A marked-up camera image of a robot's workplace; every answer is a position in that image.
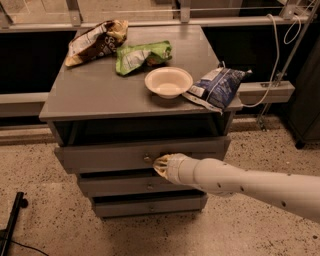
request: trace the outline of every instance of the white cable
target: white cable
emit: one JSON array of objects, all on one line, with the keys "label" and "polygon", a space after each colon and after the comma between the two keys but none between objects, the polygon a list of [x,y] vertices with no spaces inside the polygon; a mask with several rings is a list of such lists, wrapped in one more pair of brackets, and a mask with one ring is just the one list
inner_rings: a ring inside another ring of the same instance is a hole
[{"label": "white cable", "polygon": [[270,88],[272,86],[274,73],[276,72],[276,69],[277,69],[277,66],[278,66],[278,62],[279,62],[279,58],[280,58],[280,49],[279,49],[277,24],[276,24],[276,21],[275,21],[274,17],[271,14],[268,14],[267,17],[269,17],[272,20],[272,23],[273,23],[274,35],[275,35],[275,41],[276,41],[276,48],[277,48],[277,59],[276,59],[276,62],[274,64],[274,67],[273,67],[273,70],[272,70],[272,74],[271,74],[271,77],[270,77],[269,85],[268,85],[267,90],[266,90],[265,94],[263,95],[262,99],[259,102],[257,102],[256,104],[253,104],[253,105],[245,105],[245,104],[243,104],[243,106],[246,107],[246,108],[254,108],[254,107],[258,106],[267,97],[267,95],[268,95],[268,93],[270,91]]},{"label": "white cable", "polygon": [[300,19],[300,17],[297,16],[297,15],[294,15],[294,17],[295,17],[295,18],[298,20],[298,22],[299,22],[298,31],[297,31],[297,33],[295,34],[295,36],[294,36],[289,42],[287,42],[287,37],[288,37],[289,32],[291,31],[291,29],[293,28],[293,26],[297,23],[297,20],[295,20],[295,21],[292,23],[292,25],[290,26],[290,28],[288,29],[288,31],[287,31],[287,33],[285,34],[284,38],[283,38],[283,43],[284,43],[284,44],[291,44],[291,43],[297,38],[297,36],[298,36],[299,33],[300,33],[300,30],[301,30],[301,19]]}]

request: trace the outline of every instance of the plastic bag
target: plastic bag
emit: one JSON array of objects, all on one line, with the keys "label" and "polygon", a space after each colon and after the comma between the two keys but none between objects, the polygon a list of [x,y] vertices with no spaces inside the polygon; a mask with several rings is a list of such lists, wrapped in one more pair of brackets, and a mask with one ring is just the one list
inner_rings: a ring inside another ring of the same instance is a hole
[{"label": "plastic bag", "polygon": [[75,66],[117,51],[127,39],[128,21],[102,22],[69,43],[65,65]]},{"label": "plastic bag", "polygon": [[117,49],[116,72],[120,75],[127,75],[144,63],[147,63],[148,66],[162,64],[172,58],[171,49],[169,41],[121,46]]},{"label": "plastic bag", "polygon": [[222,113],[235,97],[241,81],[252,72],[217,68],[203,76],[182,94],[192,102]]}]

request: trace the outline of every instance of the brown snack bag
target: brown snack bag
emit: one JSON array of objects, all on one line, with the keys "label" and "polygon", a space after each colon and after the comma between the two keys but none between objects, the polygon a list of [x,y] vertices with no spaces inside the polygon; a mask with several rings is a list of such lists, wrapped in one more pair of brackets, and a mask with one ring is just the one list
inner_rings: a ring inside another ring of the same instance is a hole
[{"label": "brown snack bag", "polygon": [[75,66],[116,52],[127,39],[128,21],[102,22],[69,43],[65,65]]}]

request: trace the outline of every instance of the terrazzo floor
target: terrazzo floor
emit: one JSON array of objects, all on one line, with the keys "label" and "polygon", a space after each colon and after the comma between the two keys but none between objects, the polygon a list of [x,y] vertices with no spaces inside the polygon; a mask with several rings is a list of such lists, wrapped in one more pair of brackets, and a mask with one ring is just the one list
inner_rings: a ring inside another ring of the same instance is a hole
[{"label": "terrazzo floor", "polygon": [[[225,161],[246,169],[320,176],[320,145],[294,146],[276,116],[267,132],[254,118],[234,120]],[[0,130],[0,229],[17,191],[20,210],[13,239],[50,256],[82,255],[319,255],[320,224],[236,194],[210,195],[204,210],[101,220],[76,178],[56,159],[47,128]],[[39,252],[12,244],[9,255]]]}]

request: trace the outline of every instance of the tabletop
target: tabletop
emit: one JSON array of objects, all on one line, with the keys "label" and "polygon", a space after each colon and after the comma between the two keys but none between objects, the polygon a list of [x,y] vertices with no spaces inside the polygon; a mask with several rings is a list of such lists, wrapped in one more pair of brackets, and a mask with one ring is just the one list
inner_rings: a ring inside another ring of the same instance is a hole
[{"label": "tabletop", "polygon": [[[163,40],[172,45],[172,59],[165,66],[185,69],[194,81],[218,66],[219,60],[197,25],[129,27],[125,45]],[[111,55],[73,68],[63,64],[39,117],[64,121],[209,112],[181,95],[163,99],[149,91],[144,79],[154,68],[123,77],[116,73],[116,56]],[[225,111],[241,108],[236,96]]]}]

